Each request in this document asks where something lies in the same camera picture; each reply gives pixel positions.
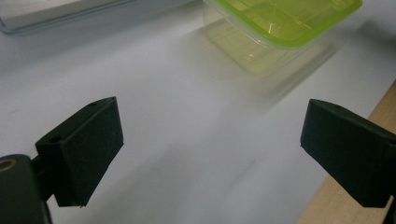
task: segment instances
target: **black metal part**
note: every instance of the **black metal part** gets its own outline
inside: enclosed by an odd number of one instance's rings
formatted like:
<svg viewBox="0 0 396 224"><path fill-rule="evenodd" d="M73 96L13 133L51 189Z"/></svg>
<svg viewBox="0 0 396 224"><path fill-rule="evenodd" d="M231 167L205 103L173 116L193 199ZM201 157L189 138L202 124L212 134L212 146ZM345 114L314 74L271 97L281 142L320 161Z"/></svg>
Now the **black metal part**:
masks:
<svg viewBox="0 0 396 224"><path fill-rule="evenodd" d="M396 201L393 200L387 215L385 216L384 222L382 224L395 224L396 223Z"/></svg>
<svg viewBox="0 0 396 224"><path fill-rule="evenodd" d="M88 203L123 145L115 97L80 109L37 143L38 156L0 158L0 224L50 224L46 200Z"/></svg>
<svg viewBox="0 0 396 224"><path fill-rule="evenodd" d="M36 148L59 206L85 206L123 145L115 97L86 105L42 137Z"/></svg>
<svg viewBox="0 0 396 224"><path fill-rule="evenodd" d="M28 156L0 158L0 223L50 224L50 212L41 199Z"/></svg>
<svg viewBox="0 0 396 224"><path fill-rule="evenodd" d="M310 100L301 146L362 206L394 193L396 136L353 112Z"/></svg>

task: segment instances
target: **transparent container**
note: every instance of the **transparent container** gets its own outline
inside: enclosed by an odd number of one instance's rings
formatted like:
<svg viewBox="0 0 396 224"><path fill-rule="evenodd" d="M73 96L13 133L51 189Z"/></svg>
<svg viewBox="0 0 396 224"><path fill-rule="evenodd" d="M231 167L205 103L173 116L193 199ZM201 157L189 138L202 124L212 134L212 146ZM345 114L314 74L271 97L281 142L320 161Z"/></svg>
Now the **transparent container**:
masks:
<svg viewBox="0 0 396 224"><path fill-rule="evenodd" d="M0 0L0 31L13 34L133 0Z"/></svg>
<svg viewBox="0 0 396 224"><path fill-rule="evenodd" d="M361 0L204 0L206 35L251 74L266 74L361 6Z"/></svg>

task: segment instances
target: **screw hole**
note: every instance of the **screw hole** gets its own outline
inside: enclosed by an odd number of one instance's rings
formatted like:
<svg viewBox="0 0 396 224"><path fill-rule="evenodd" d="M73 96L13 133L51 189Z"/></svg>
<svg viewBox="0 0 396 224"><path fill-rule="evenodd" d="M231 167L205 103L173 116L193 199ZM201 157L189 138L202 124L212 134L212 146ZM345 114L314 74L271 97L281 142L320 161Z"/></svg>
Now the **screw hole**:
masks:
<svg viewBox="0 0 396 224"><path fill-rule="evenodd" d="M56 136L56 137L51 138L49 141L50 141L51 143L57 143L57 142L59 142L59 141L61 141L61 140L62 140L62 137L61 137L61 136Z"/></svg>
<svg viewBox="0 0 396 224"><path fill-rule="evenodd" d="M14 159L0 161L0 173L11 169L15 164L17 164L17 161Z"/></svg>

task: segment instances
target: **white surface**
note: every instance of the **white surface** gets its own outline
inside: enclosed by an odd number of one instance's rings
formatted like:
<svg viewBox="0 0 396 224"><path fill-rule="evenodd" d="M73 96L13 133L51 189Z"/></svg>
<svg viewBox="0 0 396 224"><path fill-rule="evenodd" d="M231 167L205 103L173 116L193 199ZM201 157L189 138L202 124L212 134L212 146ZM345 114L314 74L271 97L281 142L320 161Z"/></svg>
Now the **white surface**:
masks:
<svg viewBox="0 0 396 224"><path fill-rule="evenodd" d="M54 223L293 223L326 176L300 148L308 100L368 117L395 78L390 0L368 2L356 32L338 26L341 49L283 82L246 74L203 35L201 2L183 2L0 35L1 155L33 157L84 105L118 97L125 146L87 207L49 200Z"/></svg>

